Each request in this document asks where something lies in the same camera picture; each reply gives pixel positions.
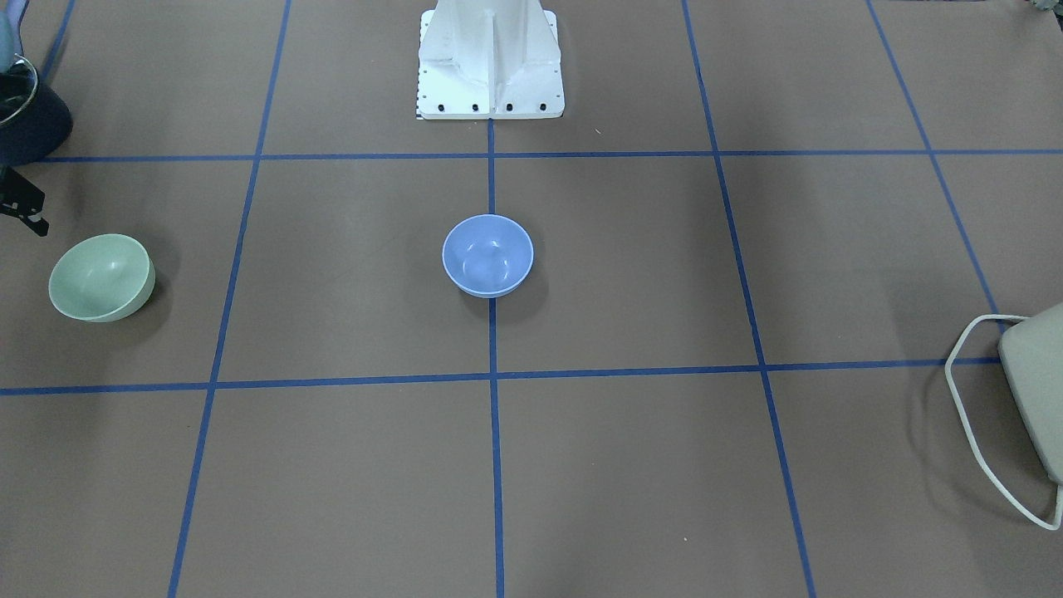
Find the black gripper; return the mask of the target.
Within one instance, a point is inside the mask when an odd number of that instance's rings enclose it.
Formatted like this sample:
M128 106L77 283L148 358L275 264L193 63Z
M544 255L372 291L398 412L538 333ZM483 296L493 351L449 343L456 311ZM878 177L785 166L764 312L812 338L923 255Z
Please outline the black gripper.
M1 167L1 212L22 221L37 236L48 235L50 224L43 219L43 193L36 185L10 166Z

